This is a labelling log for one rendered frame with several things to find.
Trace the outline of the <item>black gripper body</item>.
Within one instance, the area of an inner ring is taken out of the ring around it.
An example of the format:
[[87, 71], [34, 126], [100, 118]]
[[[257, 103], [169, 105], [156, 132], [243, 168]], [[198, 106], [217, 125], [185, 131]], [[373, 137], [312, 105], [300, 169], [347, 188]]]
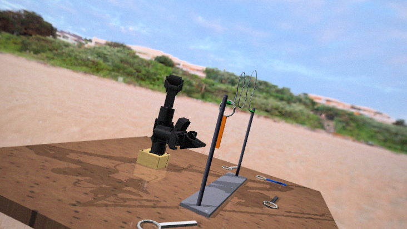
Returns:
[[[166, 141], [166, 143], [168, 143], [168, 146], [170, 149], [177, 150], [177, 147], [175, 147], [175, 146], [181, 145], [183, 134], [186, 133], [186, 131], [173, 132], [172, 131], [173, 129], [174, 128], [169, 127], [166, 130], [165, 135], [164, 135], [164, 140]], [[192, 133], [195, 133], [195, 136], [197, 136], [197, 132], [189, 131], [187, 134], [190, 138], [191, 138]]]

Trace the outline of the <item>orange handle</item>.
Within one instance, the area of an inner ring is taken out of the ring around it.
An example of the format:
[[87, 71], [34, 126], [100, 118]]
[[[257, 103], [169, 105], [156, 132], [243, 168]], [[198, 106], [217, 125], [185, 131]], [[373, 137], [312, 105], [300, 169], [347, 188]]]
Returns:
[[[220, 147], [220, 143], [221, 143], [222, 135], [223, 135], [223, 132], [224, 132], [224, 128], [225, 128], [225, 123], [226, 123], [227, 117], [232, 116], [232, 115], [235, 113], [235, 109], [236, 109], [235, 104], [233, 103], [232, 100], [227, 100], [227, 101], [229, 101], [229, 102], [231, 102], [231, 103], [233, 104], [233, 106], [234, 106], [234, 111], [233, 111], [230, 115], [223, 115], [222, 122], [221, 122], [221, 127], [220, 127], [220, 131], [219, 131], [219, 135], [218, 135], [218, 138], [217, 138], [217, 142], [216, 142], [216, 147], [215, 147], [215, 148], [219, 148], [219, 147]], [[219, 111], [220, 111], [221, 104], [222, 104], [222, 102], [221, 102], [220, 105], [219, 105]]]

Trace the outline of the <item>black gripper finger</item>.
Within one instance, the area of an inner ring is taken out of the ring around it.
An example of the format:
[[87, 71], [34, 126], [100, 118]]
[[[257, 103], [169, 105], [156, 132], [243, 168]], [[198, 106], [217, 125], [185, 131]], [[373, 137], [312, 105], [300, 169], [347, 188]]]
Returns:
[[203, 143], [202, 141], [200, 141], [199, 139], [196, 138], [195, 133], [192, 133], [192, 134], [191, 134], [191, 139], [193, 139], [193, 140], [195, 140], [196, 142], [202, 144], [203, 147], [206, 146], [205, 143]]
[[191, 139], [187, 133], [183, 134], [180, 149], [187, 149], [187, 148], [201, 148], [202, 144], [196, 142], [195, 140]]

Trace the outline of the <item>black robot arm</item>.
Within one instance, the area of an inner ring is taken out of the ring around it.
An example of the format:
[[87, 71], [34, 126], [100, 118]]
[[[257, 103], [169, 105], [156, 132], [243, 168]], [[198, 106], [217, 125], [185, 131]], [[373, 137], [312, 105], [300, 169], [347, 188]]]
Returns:
[[[182, 91], [184, 80], [182, 77], [169, 75], [166, 76], [165, 85], [166, 88], [166, 99], [164, 106], [161, 106], [158, 118], [155, 119], [155, 124], [153, 127], [153, 135], [151, 136], [152, 147], [149, 153], [156, 155], [164, 155], [166, 152], [166, 141], [164, 140], [164, 135], [166, 130], [171, 127], [174, 128], [172, 131], [186, 131], [189, 124], [191, 123], [187, 118], [179, 118], [175, 124], [172, 122], [175, 109], [173, 104], [175, 101], [175, 96], [178, 92]], [[186, 131], [187, 133], [187, 131]]]

